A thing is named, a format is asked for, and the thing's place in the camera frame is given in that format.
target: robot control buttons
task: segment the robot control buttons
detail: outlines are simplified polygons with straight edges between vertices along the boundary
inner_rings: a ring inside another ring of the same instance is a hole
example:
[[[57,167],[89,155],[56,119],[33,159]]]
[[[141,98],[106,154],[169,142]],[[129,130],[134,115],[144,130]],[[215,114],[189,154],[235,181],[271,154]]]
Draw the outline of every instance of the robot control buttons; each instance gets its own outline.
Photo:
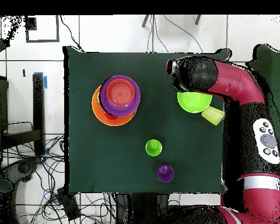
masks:
[[[270,151],[269,149],[264,149],[264,153],[265,153],[266,155],[269,155],[269,154],[271,153],[271,151]]]
[[[260,137],[260,142],[271,149],[274,149],[277,146],[277,140],[272,135],[264,134]]]
[[[272,152],[272,153],[273,153],[273,155],[274,155],[274,156],[276,156],[276,157],[278,156],[277,151],[273,150],[273,152]]]
[[[265,128],[264,128],[264,127],[261,127],[259,130],[260,130],[261,132],[265,133]]]
[[[260,118],[253,123],[253,131],[259,156],[268,163],[279,164],[278,143],[272,124],[267,119]]]

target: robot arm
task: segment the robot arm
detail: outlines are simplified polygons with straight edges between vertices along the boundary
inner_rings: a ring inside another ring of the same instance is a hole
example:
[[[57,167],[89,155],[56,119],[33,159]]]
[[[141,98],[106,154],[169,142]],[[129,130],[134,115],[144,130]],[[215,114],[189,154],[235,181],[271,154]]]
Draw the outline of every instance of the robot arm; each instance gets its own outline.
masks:
[[[216,212],[227,224],[280,224],[280,149],[264,93],[253,75],[207,57],[168,61],[166,73],[178,91],[195,90],[224,99],[227,190],[222,206],[206,211]]]

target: white tile floor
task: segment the white tile floor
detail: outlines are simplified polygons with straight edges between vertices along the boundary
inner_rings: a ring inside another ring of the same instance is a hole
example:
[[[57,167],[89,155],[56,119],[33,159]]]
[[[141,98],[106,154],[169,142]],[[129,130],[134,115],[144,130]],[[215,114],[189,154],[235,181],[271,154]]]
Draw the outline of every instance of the white tile floor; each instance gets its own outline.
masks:
[[[146,52],[152,51],[152,36],[148,36],[151,24],[148,20],[141,27],[145,15],[114,15],[114,16],[63,16],[63,21],[72,31],[77,43],[85,51],[100,52]],[[240,65],[252,58],[255,45],[268,43],[280,50],[280,15],[202,15],[199,25],[195,25],[196,15],[166,15],[166,17],[184,30],[191,33],[199,42],[203,52],[214,53],[220,48],[232,50],[231,61]],[[37,30],[29,31],[30,39],[55,39],[55,16],[36,16]],[[59,43],[26,43],[25,27],[21,25],[18,34],[10,42],[10,47],[0,53],[0,74],[7,76],[9,81],[9,122],[33,121],[32,116],[32,74],[43,72],[48,79],[45,97],[45,133],[46,139],[64,133],[64,69],[62,46],[75,46],[67,27],[59,19]],[[0,22],[0,37],[6,38],[10,29],[8,18]],[[156,26],[153,47],[158,53],[192,52],[200,53],[200,47],[187,33],[170,23],[163,15],[156,15]],[[11,125],[10,132],[28,130],[29,124]],[[62,154],[59,145],[51,151]],[[4,159],[2,165],[15,161],[14,158]],[[56,170],[64,171],[64,164],[59,163]],[[43,187],[48,188],[49,179],[44,168],[37,168]],[[64,173],[54,173],[56,187],[64,185]],[[37,174],[28,183],[21,183],[16,197],[18,216],[35,214],[40,207],[44,192]],[[102,194],[78,194],[77,202],[82,213],[87,216],[100,214]],[[219,205],[218,194],[172,194],[170,200],[178,200],[184,205]],[[21,224],[29,224],[32,216],[20,218]],[[84,216],[75,221],[76,224],[92,224],[94,219]],[[110,214],[103,219],[110,223]],[[59,221],[48,221],[47,224],[61,224]]]

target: purple bowl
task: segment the purple bowl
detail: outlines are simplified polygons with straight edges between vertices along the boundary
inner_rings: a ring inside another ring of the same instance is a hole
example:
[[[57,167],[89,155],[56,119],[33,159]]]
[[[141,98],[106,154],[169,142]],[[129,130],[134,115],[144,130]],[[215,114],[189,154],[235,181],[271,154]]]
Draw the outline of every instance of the purple bowl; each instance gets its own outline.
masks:
[[[168,183],[173,180],[174,171],[172,167],[168,166],[167,164],[162,164],[157,171],[157,177],[161,182]]]
[[[128,80],[135,89],[135,96],[133,100],[127,106],[115,106],[107,97],[107,87],[108,85],[116,79],[125,79]],[[140,90],[138,85],[129,77],[127,76],[112,76],[108,80],[106,80],[100,88],[100,104],[102,108],[109,114],[117,117],[125,117],[131,114],[133,111],[137,109],[140,103]]]

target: green table cover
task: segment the green table cover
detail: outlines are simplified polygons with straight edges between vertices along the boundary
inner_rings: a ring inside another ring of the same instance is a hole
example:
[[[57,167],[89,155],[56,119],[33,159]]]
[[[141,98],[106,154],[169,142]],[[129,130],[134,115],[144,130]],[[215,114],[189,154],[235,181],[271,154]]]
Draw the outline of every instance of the green table cover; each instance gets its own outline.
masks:
[[[168,59],[189,54],[67,51],[71,192],[222,192],[222,123],[214,126],[184,111],[165,75]],[[208,56],[224,61],[229,51]],[[119,127],[102,124],[91,107],[97,87],[113,75],[132,78],[142,93],[134,118]],[[222,109],[222,100],[213,97],[211,106]],[[145,152],[153,138],[163,145],[157,157]],[[162,163],[174,169],[169,183],[157,178]]]

